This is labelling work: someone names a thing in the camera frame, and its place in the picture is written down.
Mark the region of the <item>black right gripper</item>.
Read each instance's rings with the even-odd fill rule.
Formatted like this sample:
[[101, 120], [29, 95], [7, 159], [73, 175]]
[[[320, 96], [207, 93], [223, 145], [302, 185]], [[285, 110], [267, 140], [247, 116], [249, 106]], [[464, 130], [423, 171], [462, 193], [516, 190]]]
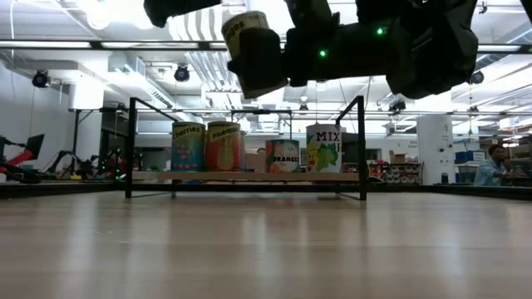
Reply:
[[389, 26], [352, 23], [321, 31], [290, 29], [285, 43], [285, 75], [278, 34], [251, 27], [239, 33], [239, 54], [228, 68], [239, 79], [245, 99], [288, 84], [380, 76], [389, 69]]

